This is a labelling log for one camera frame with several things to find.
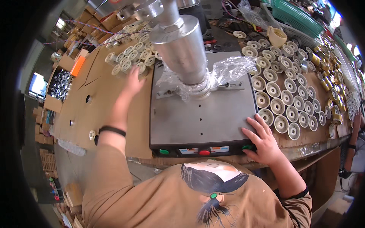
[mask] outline plastic bag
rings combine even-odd
[[[262,19],[262,17],[251,9],[251,5],[247,0],[241,0],[237,5],[238,10],[241,12],[246,21],[260,26],[262,29],[267,30],[268,24]]]
[[[173,72],[166,63],[161,78],[156,82],[156,86],[164,89],[175,89],[182,100],[188,101],[191,97],[197,97],[211,89],[238,80],[243,75],[256,68],[255,58],[250,56],[231,57],[213,64],[213,70],[208,71],[205,80],[194,86],[185,85],[180,81],[177,74]]]

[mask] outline red button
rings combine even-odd
[[[200,155],[210,155],[210,151],[209,150],[201,150],[199,151]]]

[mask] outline cup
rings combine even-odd
[[[266,35],[269,37],[271,44],[278,48],[281,48],[288,39],[288,36],[283,31],[272,26],[268,26]]]

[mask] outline black wristband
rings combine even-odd
[[[355,146],[355,145],[351,145],[351,144],[349,144],[349,149],[354,149],[354,150],[356,150],[356,146]]]
[[[99,134],[102,131],[112,131],[112,132],[115,132],[117,134],[120,134],[120,135],[123,135],[124,137],[126,137],[126,132],[125,131],[123,131],[121,129],[118,129],[118,128],[115,128],[115,127],[104,125],[99,129]]]

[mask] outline green button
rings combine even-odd
[[[252,149],[252,146],[251,145],[245,145],[245,146],[243,146],[242,147],[242,150],[250,150],[250,149]]]
[[[162,154],[169,154],[170,152],[168,150],[160,150],[160,153],[162,153]]]

